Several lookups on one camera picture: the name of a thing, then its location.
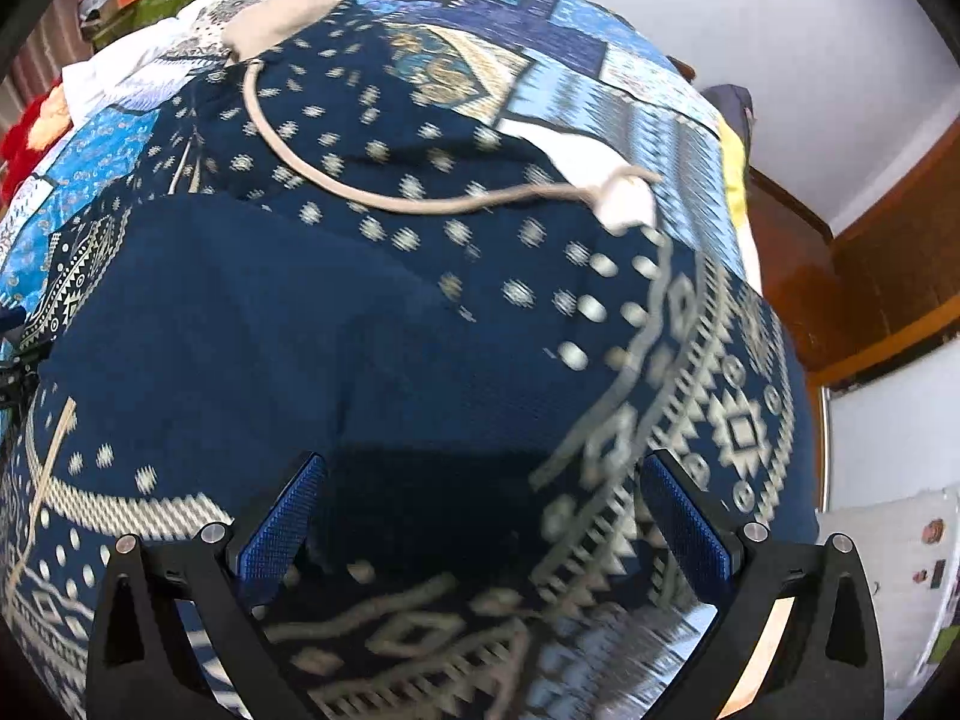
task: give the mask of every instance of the beige drawstring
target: beige drawstring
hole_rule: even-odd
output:
[[[256,79],[263,66],[262,59],[251,60],[243,80],[243,102],[260,136],[272,148],[277,157],[280,157],[282,162],[299,172],[304,178],[313,181],[320,189],[326,189],[331,194],[336,194],[344,200],[357,202],[368,206],[368,208],[377,208],[381,211],[390,211],[396,214],[464,214],[488,208],[491,205],[505,205],[530,197],[543,197],[544,199],[580,200],[589,205],[590,208],[595,209],[611,189],[613,183],[621,178],[636,176],[650,184],[656,184],[662,180],[660,175],[647,170],[646,167],[624,165],[614,170],[600,186],[584,188],[575,187],[572,184],[521,184],[509,189],[486,191],[486,193],[478,196],[465,194],[460,197],[447,197],[439,200],[407,200],[402,199],[402,197],[390,197],[385,194],[375,194],[372,191],[357,189],[330,178],[308,162],[304,162],[291,151],[289,146],[280,138],[280,135],[277,135],[277,132],[274,132],[274,129],[270,127],[270,122],[267,122],[267,118],[260,108],[260,102],[256,98]]]

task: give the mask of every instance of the beige pouch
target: beige pouch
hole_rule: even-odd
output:
[[[318,22],[340,0],[265,0],[241,10],[224,27],[223,41],[237,62],[261,55],[270,47]]]

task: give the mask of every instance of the red cloth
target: red cloth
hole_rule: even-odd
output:
[[[3,140],[0,141],[0,157],[7,162],[7,175],[4,176],[3,184],[0,185],[0,203],[4,207],[10,205],[17,189],[27,180],[27,177],[34,171],[34,167],[40,163],[47,151],[50,151],[51,146],[56,143],[56,140],[54,140],[43,151],[33,151],[32,148],[27,148],[27,136],[30,134],[30,128],[34,125],[34,122],[40,118],[40,106],[59,84],[61,84],[61,80],[57,79],[46,94],[30,103],[24,110],[23,115],[20,116],[20,121],[13,124],[13,127],[8,129]]]

